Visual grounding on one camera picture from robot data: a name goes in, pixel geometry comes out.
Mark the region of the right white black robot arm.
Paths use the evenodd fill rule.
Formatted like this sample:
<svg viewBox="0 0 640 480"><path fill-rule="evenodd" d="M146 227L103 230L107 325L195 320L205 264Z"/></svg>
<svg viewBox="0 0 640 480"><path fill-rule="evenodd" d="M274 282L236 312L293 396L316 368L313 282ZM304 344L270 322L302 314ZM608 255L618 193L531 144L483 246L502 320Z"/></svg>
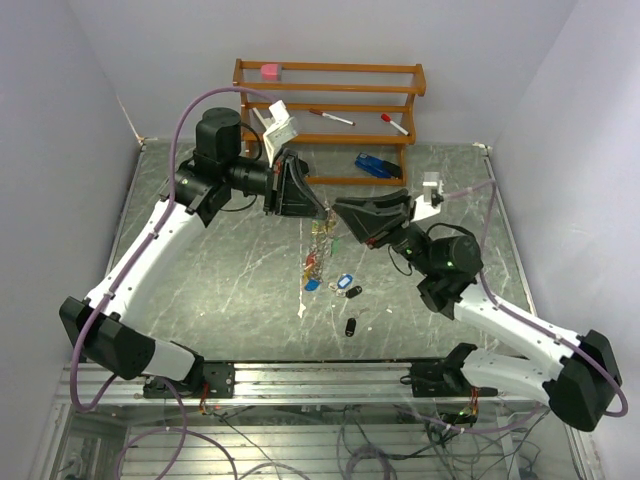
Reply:
<svg viewBox="0 0 640 480"><path fill-rule="evenodd" d="M472 387L495 388L547 406L570 427L592 432L604 417L622 417L628 401L609 339L596 330L568 330L491 292L482 244L468 229L432 238L419 221L437 215L448 195L432 190L412 198L406 190L369 198L342 197L334 211L358 242L388 247L423 277L425 306L472 325L517 351L517 356L459 346L440 373L442 387L459 396Z"/></svg>

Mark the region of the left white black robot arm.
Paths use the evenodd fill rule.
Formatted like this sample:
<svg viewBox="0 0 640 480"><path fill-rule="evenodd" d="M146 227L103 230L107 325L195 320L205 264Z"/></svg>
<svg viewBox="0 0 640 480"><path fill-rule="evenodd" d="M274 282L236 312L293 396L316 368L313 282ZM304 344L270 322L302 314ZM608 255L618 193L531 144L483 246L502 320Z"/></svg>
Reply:
<svg viewBox="0 0 640 480"><path fill-rule="evenodd" d="M167 269L211 224L233 191L263 197L268 214L325 219L327 211L305 181L306 165L285 148L296 137L283 102L270 105L266 161L241 154L241 118L228 108L207 110L196 126L192 157L176 171L134 243L84 298L67 298L59 315L73 346L118 377L163 376L182 397L203 387L201 358L175 343L136 330Z"/></svg>

